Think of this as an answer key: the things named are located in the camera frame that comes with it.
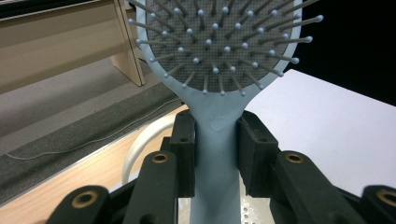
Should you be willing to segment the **light blue hairbrush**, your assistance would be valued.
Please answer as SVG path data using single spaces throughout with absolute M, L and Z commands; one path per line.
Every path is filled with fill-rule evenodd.
M 240 224 L 237 121 L 289 63 L 319 0 L 128 0 L 136 43 L 195 119 L 190 224 Z

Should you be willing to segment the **white slatted plastic basket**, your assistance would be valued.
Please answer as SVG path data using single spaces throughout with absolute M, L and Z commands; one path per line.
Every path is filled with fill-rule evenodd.
M 176 114 L 168 115 L 155 120 L 148 125 L 142 133 L 132 143 L 127 157 L 124 161 L 121 172 L 121 184 L 125 186 L 127 183 L 137 179 L 137 172 L 131 174 L 134 164 L 138 160 L 140 154 L 146 146 L 160 134 L 168 129 L 174 127 L 176 123 Z M 267 198 L 252 198 L 246 195 L 246 190 L 243 185 L 242 177 L 239 177 L 240 182 L 240 205 L 241 205 L 241 224 L 275 224 L 273 216 L 270 211 L 269 202 Z M 178 200 L 178 224 L 191 224 L 191 200 Z

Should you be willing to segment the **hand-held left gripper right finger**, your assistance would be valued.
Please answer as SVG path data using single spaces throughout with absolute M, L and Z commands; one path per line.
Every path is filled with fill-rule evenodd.
M 272 166 L 278 153 L 278 141 L 258 116 L 244 111 L 237 121 L 238 170 L 246 194 L 268 198 L 272 194 Z

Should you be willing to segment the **beige wooden desk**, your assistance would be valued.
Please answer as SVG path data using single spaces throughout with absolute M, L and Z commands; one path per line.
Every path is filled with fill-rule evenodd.
M 0 0 L 0 94 L 110 58 L 145 84 L 126 0 Z

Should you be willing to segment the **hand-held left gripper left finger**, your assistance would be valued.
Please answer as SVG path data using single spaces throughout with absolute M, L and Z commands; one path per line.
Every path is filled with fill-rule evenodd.
M 176 114 L 172 134 L 163 139 L 161 151 L 170 151 L 177 157 L 178 197 L 193 197 L 195 188 L 195 119 L 189 109 Z

